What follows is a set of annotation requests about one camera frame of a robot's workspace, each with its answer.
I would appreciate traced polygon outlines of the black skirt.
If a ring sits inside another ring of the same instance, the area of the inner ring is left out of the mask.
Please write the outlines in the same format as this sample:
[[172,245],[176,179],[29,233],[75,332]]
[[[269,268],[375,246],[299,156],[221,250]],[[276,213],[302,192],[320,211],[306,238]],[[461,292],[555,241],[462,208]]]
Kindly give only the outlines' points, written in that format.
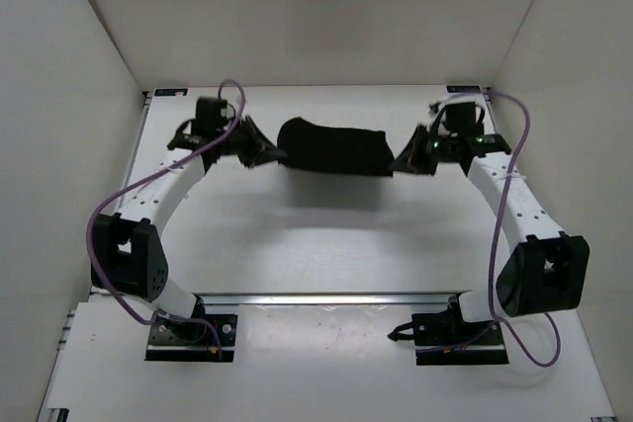
[[394,154],[383,130],[325,127],[297,117],[277,136],[287,168],[332,175],[392,177]]

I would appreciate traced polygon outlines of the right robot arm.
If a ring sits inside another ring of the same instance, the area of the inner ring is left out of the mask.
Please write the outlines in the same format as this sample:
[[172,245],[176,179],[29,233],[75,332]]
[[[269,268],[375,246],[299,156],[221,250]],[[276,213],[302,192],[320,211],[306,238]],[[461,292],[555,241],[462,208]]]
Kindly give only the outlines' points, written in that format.
[[456,95],[429,107],[392,164],[395,172],[432,176],[441,163],[461,167],[495,213],[487,286],[457,298],[444,334],[466,343],[479,322],[575,309],[588,268],[589,246],[568,234],[541,206],[516,167],[519,149],[485,131],[486,110]]

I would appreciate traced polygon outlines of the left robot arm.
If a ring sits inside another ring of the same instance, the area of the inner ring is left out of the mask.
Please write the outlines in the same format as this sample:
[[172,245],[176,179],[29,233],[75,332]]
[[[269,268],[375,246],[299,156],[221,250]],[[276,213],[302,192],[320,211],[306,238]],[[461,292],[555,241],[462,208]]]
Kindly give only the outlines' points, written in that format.
[[93,217],[88,230],[93,286],[172,319],[186,341],[204,335],[207,316],[199,298],[170,277],[161,235],[190,190],[223,156],[254,168],[286,154],[227,100],[201,97],[194,117],[175,130],[157,171],[128,190],[128,200],[116,211]]

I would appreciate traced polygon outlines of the right table corner label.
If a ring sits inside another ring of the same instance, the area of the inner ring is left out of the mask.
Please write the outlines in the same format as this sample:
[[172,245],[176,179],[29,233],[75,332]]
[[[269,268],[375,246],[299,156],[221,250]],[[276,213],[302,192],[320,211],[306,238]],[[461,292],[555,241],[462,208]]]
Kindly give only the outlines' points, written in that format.
[[481,88],[477,85],[447,85],[446,90],[448,94],[481,93]]

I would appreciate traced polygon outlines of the table corner label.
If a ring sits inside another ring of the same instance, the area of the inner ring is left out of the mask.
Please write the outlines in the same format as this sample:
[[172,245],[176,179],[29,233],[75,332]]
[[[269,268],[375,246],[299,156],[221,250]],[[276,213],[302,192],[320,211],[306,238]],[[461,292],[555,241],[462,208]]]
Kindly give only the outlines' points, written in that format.
[[447,85],[446,90],[448,94],[481,93],[481,88],[477,85]]
[[153,92],[154,97],[182,97],[187,94],[187,88],[157,88]]

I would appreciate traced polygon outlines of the left table corner label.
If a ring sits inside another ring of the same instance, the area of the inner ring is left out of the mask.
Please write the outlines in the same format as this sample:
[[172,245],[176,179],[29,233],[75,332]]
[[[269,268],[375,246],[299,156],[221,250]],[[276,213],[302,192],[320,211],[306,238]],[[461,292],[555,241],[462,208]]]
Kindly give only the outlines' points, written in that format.
[[182,97],[187,94],[187,88],[157,88],[153,92],[154,97]]

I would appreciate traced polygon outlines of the aluminium table front rail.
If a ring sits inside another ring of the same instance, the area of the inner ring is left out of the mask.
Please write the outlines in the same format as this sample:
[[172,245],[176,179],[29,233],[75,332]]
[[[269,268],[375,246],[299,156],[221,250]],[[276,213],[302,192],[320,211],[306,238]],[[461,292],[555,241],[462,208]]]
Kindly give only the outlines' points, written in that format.
[[256,293],[200,294],[211,306],[339,306],[339,305],[442,305],[454,293]]

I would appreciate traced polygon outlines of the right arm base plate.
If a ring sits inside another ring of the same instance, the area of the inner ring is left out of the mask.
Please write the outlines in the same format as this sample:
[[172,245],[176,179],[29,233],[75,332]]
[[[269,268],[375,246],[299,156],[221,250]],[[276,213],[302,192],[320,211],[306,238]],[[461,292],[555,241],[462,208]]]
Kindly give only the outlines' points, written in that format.
[[458,297],[452,295],[441,310],[418,311],[387,337],[412,342],[415,362],[430,366],[500,366],[509,363],[501,329],[488,320],[466,322]]

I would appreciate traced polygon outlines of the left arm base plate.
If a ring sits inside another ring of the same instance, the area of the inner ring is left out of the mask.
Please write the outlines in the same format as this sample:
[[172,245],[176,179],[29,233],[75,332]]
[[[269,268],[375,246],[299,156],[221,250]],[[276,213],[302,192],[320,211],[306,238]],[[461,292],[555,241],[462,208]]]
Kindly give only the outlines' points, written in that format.
[[238,326],[236,305],[206,305],[196,315],[212,325],[182,323],[157,317],[149,329],[145,359],[149,362],[232,363]]

